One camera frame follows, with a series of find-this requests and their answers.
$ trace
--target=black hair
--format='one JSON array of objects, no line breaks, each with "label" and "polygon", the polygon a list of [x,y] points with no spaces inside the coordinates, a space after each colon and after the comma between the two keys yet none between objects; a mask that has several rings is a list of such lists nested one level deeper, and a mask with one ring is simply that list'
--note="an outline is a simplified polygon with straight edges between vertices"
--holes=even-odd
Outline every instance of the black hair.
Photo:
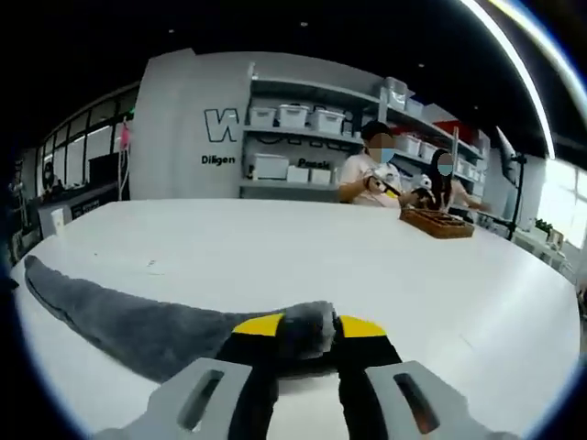
[{"label": "black hair", "polygon": [[391,130],[383,122],[370,121],[360,130],[360,138],[369,142],[379,134],[392,135]]},{"label": "black hair", "polygon": [[[49,177],[45,176],[46,172],[50,173]],[[43,167],[43,177],[42,177],[43,188],[45,190],[48,190],[51,186],[53,186],[54,181],[55,181],[55,173],[53,171],[53,162],[49,161],[49,162],[45,163],[45,166]]]},{"label": "black hair", "polygon": [[432,203],[432,209],[439,210],[444,202],[445,206],[449,205],[450,194],[452,193],[452,172],[448,176],[443,176],[438,171],[438,160],[443,154],[449,154],[444,149],[437,149],[432,156],[432,161],[428,166],[426,176],[430,178],[432,182],[432,194],[434,195],[434,202]]}]

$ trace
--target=face mask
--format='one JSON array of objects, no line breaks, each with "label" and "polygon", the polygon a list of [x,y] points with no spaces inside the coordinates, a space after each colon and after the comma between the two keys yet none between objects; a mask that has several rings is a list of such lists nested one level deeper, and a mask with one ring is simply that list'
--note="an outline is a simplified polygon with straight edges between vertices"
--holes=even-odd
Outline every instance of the face mask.
[{"label": "face mask", "polygon": [[438,165],[438,172],[443,176],[448,176],[452,173],[452,165]]},{"label": "face mask", "polygon": [[382,148],[382,163],[389,162],[394,154],[395,150],[393,148]]}]

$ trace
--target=white table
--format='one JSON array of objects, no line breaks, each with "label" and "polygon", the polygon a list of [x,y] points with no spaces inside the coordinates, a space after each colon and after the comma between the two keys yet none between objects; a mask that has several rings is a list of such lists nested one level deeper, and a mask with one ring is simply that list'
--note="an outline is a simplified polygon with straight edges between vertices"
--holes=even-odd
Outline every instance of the white table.
[{"label": "white table", "polygon": [[[330,203],[111,203],[31,254],[107,288],[217,310],[329,300],[382,325],[400,356],[463,393],[478,421],[523,434],[576,366],[572,286],[480,228],[435,240],[398,214]],[[13,276],[24,286],[22,262]],[[85,342],[26,287],[17,306],[39,370],[77,423],[95,432],[144,412],[157,384]],[[336,376],[284,381],[269,438],[347,438],[337,385]]]}]

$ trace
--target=white shirt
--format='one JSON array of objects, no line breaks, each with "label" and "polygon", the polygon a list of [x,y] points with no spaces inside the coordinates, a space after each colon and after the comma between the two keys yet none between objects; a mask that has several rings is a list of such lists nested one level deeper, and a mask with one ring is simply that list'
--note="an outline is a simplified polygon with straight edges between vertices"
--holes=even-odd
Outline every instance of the white shirt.
[{"label": "white shirt", "polygon": [[[371,156],[366,153],[361,153],[356,156],[351,156],[347,159],[342,167],[340,174],[340,185],[356,182],[365,178],[369,173],[378,168],[381,164],[377,163]],[[389,171],[393,175],[393,180],[390,184],[402,191],[400,172],[394,165],[389,165]],[[401,208],[399,201],[387,194],[373,194],[370,191],[363,191],[352,201],[354,204],[363,204],[366,206],[383,206],[386,208]]]}]

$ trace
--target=ceiling light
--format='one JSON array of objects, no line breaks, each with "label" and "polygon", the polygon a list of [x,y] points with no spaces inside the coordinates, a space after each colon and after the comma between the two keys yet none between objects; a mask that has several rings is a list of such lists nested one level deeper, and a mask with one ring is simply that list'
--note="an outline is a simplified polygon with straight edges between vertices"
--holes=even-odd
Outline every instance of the ceiling light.
[{"label": "ceiling light", "polygon": [[490,0],[490,2],[514,20],[550,60],[561,80],[567,86],[567,90],[569,90],[570,96],[583,118],[583,123],[587,126],[587,92],[577,70],[557,41],[548,35],[548,30],[522,5],[511,5],[504,0]]},{"label": "ceiling light", "polygon": [[481,20],[481,22],[485,25],[487,30],[489,30],[493,37],[497,39],[500,46],[507,54],[508,58],[514,64],[515,69],[517,70],[517,74],[522,79],[524,86],[528,94],[530,95],[530,99],[532,100],[532,104],[534,105],[534,109],[537,113],[538,121],[542,126],[542,133],[544,135],[544,139],[547,143],[547,150],[548,156],[553,160],[555,159],[554,154],[554,143],[552,142],[552,133],[550,132],[550,126],[548,124],[547,113],[544,109],[544,105],[542,101],[540,101],[540,95],[538,94],[538,90],[536,85],[532,81],[532,77],[530,76],[530,72],[528,71],[526,65],[518,55],[517,51],[515,50],[514,45],[512,42],[507,38],[501,28],[495,23],[495,21],[490,17],[490,15],[483,9],[475,0],[460,0],[469,10]]}]

